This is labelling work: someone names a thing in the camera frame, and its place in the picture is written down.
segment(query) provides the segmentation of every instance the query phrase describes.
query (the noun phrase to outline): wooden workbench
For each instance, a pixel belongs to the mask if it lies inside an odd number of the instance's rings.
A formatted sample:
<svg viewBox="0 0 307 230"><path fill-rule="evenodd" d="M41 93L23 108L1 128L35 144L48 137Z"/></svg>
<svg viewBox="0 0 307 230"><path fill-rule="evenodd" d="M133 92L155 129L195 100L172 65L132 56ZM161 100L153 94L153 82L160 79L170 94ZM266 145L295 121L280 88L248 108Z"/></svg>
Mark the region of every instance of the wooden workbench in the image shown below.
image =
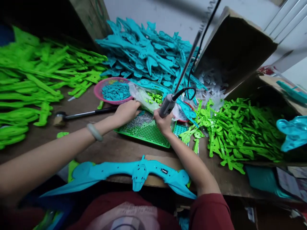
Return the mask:
<svg viewBox="0 0 307 230"><path fill-rule="evenodd" d="M54 114L58 111L65 111L67 114L72 115L93 111L97 109L97 106L99 105L99 100L93 94L93 88L90 88L79 99L75 99L70 102L67 101L69 96L67 93L65 93L68 90L63 91L65 99L60 103L52 104L54 110L53 115L49 118L48 125L45 127L36 127L31 124L25 140L11 146L7 146L4 150L1 150L0 163L54 140L59 132L72 133L78 129L84 128L87 123L98 122L110 115L97 115L72 120L63 128L52 126ZM208 140L206 138L200 139L199 156L217 180L221 192L224 195L261 198L262 196L259 194L259 192L250 187L248 177L246 175L242 175L236 170L230 171L228 167L221 166L221 160L217 155L214 155L213 158L209 158L207 141ZM194 142L191 141L190 148L192 148L193 145ZM78 162L92 161L95 163L102 163L105 161L131 162L140 160L143 155L177 158L172 148L166 149L163 147L158 147L147 142L129 138L128 136L119 135L118 133L112 131L104 136L103 142L94 143L84 152L80 153L76 159ZM122 175L112 176L109 178L109 180L122 183L132 182L131 177ZM147 183L147 185L156 186L155 183Z"/></svg>

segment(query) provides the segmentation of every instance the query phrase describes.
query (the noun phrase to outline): hammer head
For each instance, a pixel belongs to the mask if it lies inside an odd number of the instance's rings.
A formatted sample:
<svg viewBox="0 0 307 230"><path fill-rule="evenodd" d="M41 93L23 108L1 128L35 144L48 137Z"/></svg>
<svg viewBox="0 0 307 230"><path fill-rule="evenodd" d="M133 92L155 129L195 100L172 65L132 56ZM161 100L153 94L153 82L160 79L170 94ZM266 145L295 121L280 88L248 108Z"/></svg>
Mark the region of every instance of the hammer head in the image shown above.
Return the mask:
<svg viewBox="0 0 307 230"><path fill-rule="evenodd" d="M65 117L67 114L65 112L57 112L55 114L55 118L53 121L54 126L64 126L65 125Z"/></svg>

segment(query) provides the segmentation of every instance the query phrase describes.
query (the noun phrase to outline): red sleeve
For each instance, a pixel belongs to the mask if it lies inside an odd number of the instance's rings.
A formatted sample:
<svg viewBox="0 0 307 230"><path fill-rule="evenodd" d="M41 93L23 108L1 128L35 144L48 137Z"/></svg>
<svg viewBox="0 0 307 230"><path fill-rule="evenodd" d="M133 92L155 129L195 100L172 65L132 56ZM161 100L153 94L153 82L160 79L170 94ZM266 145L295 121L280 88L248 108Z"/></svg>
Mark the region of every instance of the red sleeve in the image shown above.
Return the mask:
<svg viewBox="0 0 307 230"><path fill-rule="evenodd" d="M222 194L198 197L191 206L189 230L234 230L229 207Z"/></svg>

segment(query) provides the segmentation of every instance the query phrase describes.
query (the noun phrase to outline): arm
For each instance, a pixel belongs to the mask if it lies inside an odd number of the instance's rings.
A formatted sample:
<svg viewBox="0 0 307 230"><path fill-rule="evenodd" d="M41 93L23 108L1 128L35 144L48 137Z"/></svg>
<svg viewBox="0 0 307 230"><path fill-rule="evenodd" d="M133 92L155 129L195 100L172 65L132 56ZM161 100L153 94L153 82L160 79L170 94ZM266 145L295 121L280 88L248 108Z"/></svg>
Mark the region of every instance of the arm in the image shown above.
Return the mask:
<svg viewBox="0 0 307 230"><path fill-rule="evenodd" d="M115 114L94 126L101 135L133 120L139 113L140 103L128 101L120 105ZM87 128L55 139L0 165L0 199L27 194L56 174L75 156L96 140Z"/></svg>
<svg viewBox="0 0 307 230"><path fill-rule="evenodd" d="M171 113L167 117L161 118L159 109L154 112L154 118L161 133L170 142L185 170L195 183L197 196L199 197L202 194L208 193L221 193L215 178L204 162L171 131L170 124L172 116L173 114Z"/></svg>

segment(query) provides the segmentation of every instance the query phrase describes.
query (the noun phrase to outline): green tray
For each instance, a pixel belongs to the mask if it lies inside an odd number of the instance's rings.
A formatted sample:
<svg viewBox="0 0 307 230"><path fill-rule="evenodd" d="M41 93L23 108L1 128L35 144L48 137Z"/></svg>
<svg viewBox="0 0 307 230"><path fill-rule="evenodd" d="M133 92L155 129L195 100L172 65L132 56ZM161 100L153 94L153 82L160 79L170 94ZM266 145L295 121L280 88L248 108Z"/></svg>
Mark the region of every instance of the green tray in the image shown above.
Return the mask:
<svg viewBox="0 0 307 230"><path fill-rule="evenodd" d="M174 127L177 122L172 122L171 129L174 131ZM151 122L143 123L141 126L135 126L133 128L127 128L129 124L114 129L115 132L124 134L130 137L134 137L152 144L163 146L166 148L170 147L168 140L162 135L156 125L156 121L153 119Z"/></svg>
<svg viewBox="0 0 307 230"><path fill-rule="evenodd" d="M183 125L176 125L175 129L173 131L173 133L176 135L176 137L178 137L179 139L181 139L181 137L179 137L180 134L184 133L185 131L187 131L189 128Z"/></svg>

